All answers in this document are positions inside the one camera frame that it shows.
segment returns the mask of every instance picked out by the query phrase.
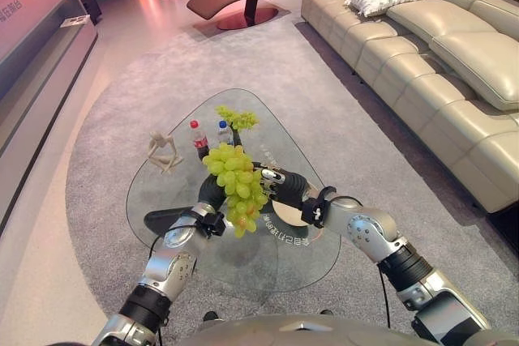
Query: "tiled floor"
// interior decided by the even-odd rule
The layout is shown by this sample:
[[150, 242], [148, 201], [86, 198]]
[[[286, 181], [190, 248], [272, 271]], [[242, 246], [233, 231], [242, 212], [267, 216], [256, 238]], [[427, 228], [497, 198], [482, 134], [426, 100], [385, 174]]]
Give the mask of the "tiled floor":
[[[301, 0], [272, 0], [280, 6]], [[104, 0], [99, 39], [25, 184], [0, 239], [0, 344], [90, 344], [106, 317], [88, 290], [68, 233], [66, 172], [76, 136], [124, 67], [194, 23], [187, 0]], [[241, 2], [224, 13], [242, 8]]]

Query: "glass coffee table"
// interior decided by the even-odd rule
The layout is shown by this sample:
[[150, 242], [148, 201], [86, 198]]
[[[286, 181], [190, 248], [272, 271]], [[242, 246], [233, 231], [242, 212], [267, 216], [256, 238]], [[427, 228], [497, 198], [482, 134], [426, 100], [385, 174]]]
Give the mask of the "glass coffee table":
[[[226, 90], [207, 99], [171, 132], [178, 154], [184, 159], [172, 173], [161, 173], [149, 161], [137, 171], [128, 190], [127, 218], [134, 234], [146, 246], [151, 246], [157, 236], [144, 224], [149, 212], [196, 204], [208, 171], [191, 143], [189, 122], [197, 120], [207, 133], [209, 146], [217, 147], [221, 118], [215, 108], [219, 105], [256, 114], [259, 124], [240, 132], [243, 148], [254, 161], [300, 173], [317, 189], [323, 188], [307, 158], [267, 106], [248, 91]], [[225, 204], [221, 211], [226, 213]], [[209, 240], [197, 268], [206, 276], [238, 287], [271, 292], [306, 287], [332, 269], [341, 247], [341, 238], [327, 229], [285, 223], [270, 202], [256, 221], [255, 233], [246, 232], [243, 238], [236, 238], [232, 224], [225, 223], [224, 235]]]

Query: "wooden mannequin figure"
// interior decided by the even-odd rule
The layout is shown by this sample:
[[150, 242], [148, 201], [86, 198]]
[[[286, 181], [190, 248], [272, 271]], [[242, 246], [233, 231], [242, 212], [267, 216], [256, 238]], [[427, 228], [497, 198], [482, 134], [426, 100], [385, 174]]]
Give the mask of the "wooden mannequin figure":
[[[175, 143], [173, 141], [173, 136], [168, 135], [165, 137], [158, 131], [152, 131], [150, 133], [152, 139], [149, 141], [148, 146], [148, 160], [162, 169], [162, 172], [173, 172], [173, 167], [177, 164], [180, 164], [183, 160], [181, 156], [177, 155], [177, 148], [175, 147]], [[160, 148], [166, 147], [167, 145], [171, 146], [172, 154], [164, 155], [164, 156], [154, 156], [156, 151]]]

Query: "plastic water bottle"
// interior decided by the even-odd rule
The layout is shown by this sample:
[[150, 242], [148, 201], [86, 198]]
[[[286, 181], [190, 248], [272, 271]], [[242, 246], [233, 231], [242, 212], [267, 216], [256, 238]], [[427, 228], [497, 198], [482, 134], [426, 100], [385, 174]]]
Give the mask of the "plastic water bottle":
[[233, 132], [227, 126], [226, 121], [220, 121], [218, 123], [218, 142], [219, 143], [227, 143], [228, 145], [233, 146]]
[[198, 158], [201, 160], [209, 154], [208, 137], [204, 131], [199, 127], [197, 121], [189, 122], [189, 126], [193, 130], [193, 144], [198, 151]]

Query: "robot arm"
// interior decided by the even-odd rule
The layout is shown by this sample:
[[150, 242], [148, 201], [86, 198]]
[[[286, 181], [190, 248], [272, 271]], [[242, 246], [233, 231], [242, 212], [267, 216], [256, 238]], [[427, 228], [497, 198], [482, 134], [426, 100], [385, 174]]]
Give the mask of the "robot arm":
[[421, 338], [459, 345], [490, 327], [445, 275], [397, 231], [388, 213], [363, 207], [351, 197], [338, 196], [333, 187], [318, 193], [296, 173], [267, 166], [256, 168], [262, 169], [264, 187], [271, 199], [302, 210], [302, 219], [308, 224], [348, 237], [377, 264], [405, 307], [418, 311], [412, 327]]
[[209, 176], [200, 188], [199, 202], [169, 228], [138, 285], [92, 346], [155, 344], [156, 333], [167, 323], [171, 303], [191, 278], [207, 240], [225, 230], [223, 215], [217, 212], [224, 201], [223, 189]]
[[[486, 319], [437, 269], [421, 257], [398, 231], [392, 217], [356, 199], [337, 196], [333, 187], [314, 191], [296, 173], [267, 166], [262, 184], [271, 199], [302, 210], [302, 219], [348, 237], [388, 277], [408, 310], [416, 310], [413, 329], [424, 339], [446, 346], [463, 344], [489, 328]], [[152, 346], [169, 308], [195, 269], [196, 259], [212, 235], [225, 230], [218, 209], [223, 189], [210, 176], [199, 202], [169, 229], [149, 259], [137, 287], [92, 345]]]

